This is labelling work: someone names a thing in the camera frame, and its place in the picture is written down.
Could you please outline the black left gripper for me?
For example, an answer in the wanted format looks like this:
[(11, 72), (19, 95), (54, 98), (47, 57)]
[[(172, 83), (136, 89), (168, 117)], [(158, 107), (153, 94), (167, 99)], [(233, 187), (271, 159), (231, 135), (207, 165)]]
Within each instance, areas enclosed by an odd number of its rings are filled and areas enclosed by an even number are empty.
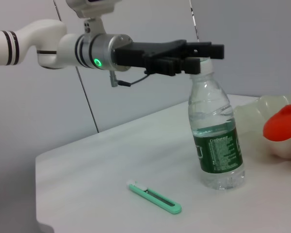
[[(185, 46), (192, 57), (182, 59)], [(167, 76), (181, 72), (197, 75), (201, 72), (201, 59), (198, 57), (224, 59), (225, 47), (211, 42), (187, 43), (186, 40), (165, 43), (132, 42), (116, 48), (114, 57), (119, 66), (142, 67), (146, 71), (156, 71)]]

